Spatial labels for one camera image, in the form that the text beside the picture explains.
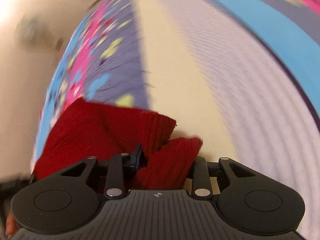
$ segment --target person's hand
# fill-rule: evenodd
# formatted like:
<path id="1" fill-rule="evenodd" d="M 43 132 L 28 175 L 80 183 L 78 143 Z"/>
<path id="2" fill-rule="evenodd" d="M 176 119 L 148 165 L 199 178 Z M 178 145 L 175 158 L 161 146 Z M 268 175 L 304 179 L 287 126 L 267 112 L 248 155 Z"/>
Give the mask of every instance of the person's hand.
<path id="1" fill-rule="evenodd" d="M 14 220 L 12 212 L 10 211 L 5 223 L 5 236 L 9 239 L 18 231 L 19 227 L 17 225 L 17 222 Z"/>

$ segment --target blue stripe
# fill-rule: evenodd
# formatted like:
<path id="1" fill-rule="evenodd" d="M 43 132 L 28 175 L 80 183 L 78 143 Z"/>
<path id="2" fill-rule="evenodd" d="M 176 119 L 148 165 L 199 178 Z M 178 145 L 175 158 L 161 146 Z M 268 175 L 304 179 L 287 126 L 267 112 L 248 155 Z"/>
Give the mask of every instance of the blue stripe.
<path id="1" fill-rule="evenodd" d="M 299 26 L 260 0 L 213 0 L 248 26 L 287 66 L 320 113 L 320 47 Z"/>
<path id="2" fill-rule="evenodd" d="M 49 135 L 49 131 L 51 129 L 50 120 L 51 120 L 53 112 L 54 112 L 55 97 L 53 97 L 51 100 L 49 100 L 49 93 L 51 92 L 55 95 L 58 94 L 58 91 L 59 91 L 59 88 L 60 88 L 60 85 L 62 82 L 62 78 L 63 78 L 63 76 L 60 76 L 59 73 L 65 71 L 67 64 L 68 64 L 67 57 L 74 49 L 74 46 L 76 45 L 76 42 L 80 37 L 80 34 L 85 26 L 87 19 L 88 19 L 88 16 L 82 20 L 82 22 L 80 23 L 78 28 L 74 31 L 74 34 L 72 35 L 72 37 L 70 39 L 70 42 L 66 48 L 66 51 L 65 51 L 59 65 L 54 73 L 51 84 L 47 90 L 43 113 L 42 113 L 42 118 L 41 118 L 41 121 L 39 124 L 38 134 L 36 136 L 35 161 L 37 161 L 40 158 L 42 151 L 44 149 L 45 142 L 46 142 L 47 137 Z"/>

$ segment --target black plastic device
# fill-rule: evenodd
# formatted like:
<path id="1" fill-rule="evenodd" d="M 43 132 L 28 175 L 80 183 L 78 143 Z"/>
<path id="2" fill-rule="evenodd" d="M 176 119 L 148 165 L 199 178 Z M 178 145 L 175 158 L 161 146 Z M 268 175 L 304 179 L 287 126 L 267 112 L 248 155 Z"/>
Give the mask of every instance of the black plastic device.
<path id="1" fill-rule="evenodd" d="M 12 200 L 21 227 L 13 240 L 303 239 L 305 205 L 293 189 L 230 158 L 197 157 L 186 190 L 125 190 L 146 165 L 131 154 L 75 163 L 22 190 Z M 96 190 L 106 177 L 103 194 Z M 217 177 L 220 194 L 212 194 Z"/>

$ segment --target crosshair symbol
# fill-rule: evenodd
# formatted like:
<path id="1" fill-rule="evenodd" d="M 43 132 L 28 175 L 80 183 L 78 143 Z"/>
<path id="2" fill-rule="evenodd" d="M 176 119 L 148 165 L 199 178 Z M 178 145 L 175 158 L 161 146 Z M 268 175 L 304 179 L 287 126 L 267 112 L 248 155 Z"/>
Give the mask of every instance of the crosshair symbol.
<path id="1" fill-rule="evenodd" d="M 161 197 L 161 196 L 162 196 L 162 193 L 157 192 L 157 193 L 154 193 L 153 195 L 154 195 L 155 197 Z"/>

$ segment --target white wall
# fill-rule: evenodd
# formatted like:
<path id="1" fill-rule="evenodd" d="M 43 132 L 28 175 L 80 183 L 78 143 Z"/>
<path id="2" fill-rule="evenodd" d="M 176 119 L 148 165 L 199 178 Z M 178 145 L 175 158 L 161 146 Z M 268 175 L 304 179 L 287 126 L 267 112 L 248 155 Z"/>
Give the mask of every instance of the white wall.
<path id="1" fill-rule="evenodd" d="M 14 33 L 17 23 L 39 16 L 67 42 L 91 1 L 0 0 L 0 178 L 29 171 L 45 90 L 61 56 L 25 51 Z"/>

